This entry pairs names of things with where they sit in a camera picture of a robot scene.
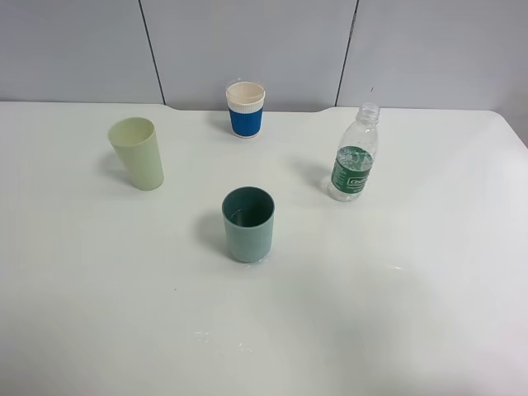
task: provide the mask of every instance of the blue paper cup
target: blue paper cup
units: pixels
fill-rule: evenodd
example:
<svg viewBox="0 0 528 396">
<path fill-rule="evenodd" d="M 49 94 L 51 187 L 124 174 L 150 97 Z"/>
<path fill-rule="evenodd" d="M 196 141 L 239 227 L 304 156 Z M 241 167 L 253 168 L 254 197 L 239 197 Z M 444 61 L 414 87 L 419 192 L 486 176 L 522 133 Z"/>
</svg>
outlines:
<svg viewBox="0 0 528 396">
<path fill-rule="evenodd" d="M 239 138 L 252 138 L 261 130 L 266 92 L 255 82 L 237 81 L 225 92 L 233 132 Z"/>
</svg>

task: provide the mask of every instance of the wall seam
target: wall seam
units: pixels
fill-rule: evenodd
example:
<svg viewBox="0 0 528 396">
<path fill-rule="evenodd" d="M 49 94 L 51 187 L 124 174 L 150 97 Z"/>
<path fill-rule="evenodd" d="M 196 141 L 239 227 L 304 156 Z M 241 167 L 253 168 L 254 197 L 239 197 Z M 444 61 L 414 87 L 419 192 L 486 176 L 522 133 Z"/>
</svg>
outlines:
<svg viewBox="0 0 528 396">
<path fill-rule="evenodd" d="M 350 49 L 352 34 L 354 32 L 354 25 L 356 24 L 357 8 L 359 7 L 359 5 L 360 0 L 357 0 L 356 9 L 354 10 L 354 16 L 352 17 L 352 23 L 350 25 L 350 32 L 348 33 L 348 42 L 346 43 L 345 58 L 343 60 L 343 67 L 341 70 L 341 77 L 339 78 L 339 86 L 337 87 L 336 102 L 334 103 L 334 107 L 337 106 L 337 102 L 339 101 L 339 94 L 341 93 L 341 85 L 343 83 L 343 76 L 345 75 L 345 67 L 347 66 L 348 50 Z"/>
<path fill-rule="evenodd" d="M 141 4 L 141 0 L 138 0 L 138 4 L 139 4 L 139 10 L 141 11 L 141 17 L 143 18 L 143 25 L 145 27 L 145 33 L 147 34 L 148 47 L 150 48 L 150 54 L 152 56 L 152 61 L 154 63 L 154 70 L 156 71 L 156 78 L 158 79 L 159 91 L 162 94 L 163 104 L 167 105 L 167 103 L 165 102 L 165 95 L 163 94 L 162 80 L 159 77 L 158 64 L 156 64 L 156 57 L 154 56 L 154 50 L 152 48 L 152 41 L 150 40 L 149 28 L 147 27 L 147 20 L 145 19 L 145 14 L 143 11 L 143 4 Z"/>
</svg>

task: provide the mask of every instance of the cup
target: cup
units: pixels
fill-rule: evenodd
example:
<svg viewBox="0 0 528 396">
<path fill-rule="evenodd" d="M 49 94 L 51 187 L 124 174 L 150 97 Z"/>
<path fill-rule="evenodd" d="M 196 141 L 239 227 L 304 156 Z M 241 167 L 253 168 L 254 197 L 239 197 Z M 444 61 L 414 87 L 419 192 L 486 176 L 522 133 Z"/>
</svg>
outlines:
<svg viewBox="0 0 528 396">
<path fill-rule="evenodd" d="M 264 88 L 256 82 L 238 80 L 228 85 L 225 96 L 233 132 L 240 138 L 256 136 L 261 130 Z"/>
<path fill-rule="evenodd" d="M 162 162 L 152 122 L 139 117 L 119 121 L 108 131 L 108 139 L 137 188 L 149 191 L 162 185 Z"/>
<path fill-rule="evenodd" d="M 258 262 L 271 248 L 275 203 L 257 187 L 231 191 L 222 203 L 229 251 L 241 262 Z"/>
</svg>

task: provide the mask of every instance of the white cup rim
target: white cup rim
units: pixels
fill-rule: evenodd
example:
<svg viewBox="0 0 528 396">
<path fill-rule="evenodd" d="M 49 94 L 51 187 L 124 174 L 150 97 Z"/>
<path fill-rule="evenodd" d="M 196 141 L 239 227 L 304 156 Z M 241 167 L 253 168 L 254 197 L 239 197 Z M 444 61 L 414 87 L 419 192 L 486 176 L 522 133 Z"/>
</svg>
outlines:
<svg viewBox="0 0 528 396">
<path fill-rule="evenodd" d="M 124 142 L 125 134 L 136 134 L 133 143 Z M 151 120 L 143 117 L 130 117 L 117 121 L 108 130 L 108 140 L 116 147 L 134 147 L 143 144 L 154 136 L 154 124 Z"/>
<path fill-rule="evenodd" d="M 247 96 L 237 97 L 235 94 L 233 94 L 229 90 L 240 84 L 256 87 L 260 92 L 257 95 L 254 95 L 252 97 L 247 97 Z M 227 97 L 228 101 L 231 101 L 232 103 L 236 103 L 238 106 L 253 106 L 257 104 L 258 102 L 264 100 L 264 98 L 266 97 L 266 90 L 264 89 L 262 85 L 256 82 L 236 81 L 228 85 L 228 87 L 225 90 L 225 96 Z"/>
</svg>

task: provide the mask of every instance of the water bottle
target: water bottle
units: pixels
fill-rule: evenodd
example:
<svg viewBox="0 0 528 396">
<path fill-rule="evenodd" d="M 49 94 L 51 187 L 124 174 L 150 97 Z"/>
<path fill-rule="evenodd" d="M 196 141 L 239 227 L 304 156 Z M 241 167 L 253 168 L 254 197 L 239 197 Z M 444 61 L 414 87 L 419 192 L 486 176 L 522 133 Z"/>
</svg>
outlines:
<svg viewBox="0 0 528 396">
<path fill-rule="evenodd" d="M 363 103 L 337 150 L 328 194 L 341 202 L 357 199 L 365 187 L 378 148 L 380 108 Z"/>
</svg>

